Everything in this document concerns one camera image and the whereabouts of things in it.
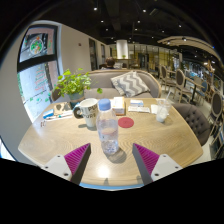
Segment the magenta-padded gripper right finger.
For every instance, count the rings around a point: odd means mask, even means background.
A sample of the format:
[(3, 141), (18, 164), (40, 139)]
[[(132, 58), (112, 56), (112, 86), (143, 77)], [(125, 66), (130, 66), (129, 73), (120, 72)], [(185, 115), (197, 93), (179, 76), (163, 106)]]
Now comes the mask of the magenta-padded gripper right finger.
[(182, 169), (169, 155), (158, 155), (136, 143), (133, 144), (132, 153), (144, 185), (148, 185)]

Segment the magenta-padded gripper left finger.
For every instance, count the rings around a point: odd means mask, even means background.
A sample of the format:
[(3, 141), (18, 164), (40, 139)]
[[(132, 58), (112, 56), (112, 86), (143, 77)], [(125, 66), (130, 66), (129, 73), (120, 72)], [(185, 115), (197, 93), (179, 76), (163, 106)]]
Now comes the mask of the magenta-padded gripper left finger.
[(42, 169), (79, 185), (91, 154), (91, 144), (87, 143), (66, 155), (58, 154)]

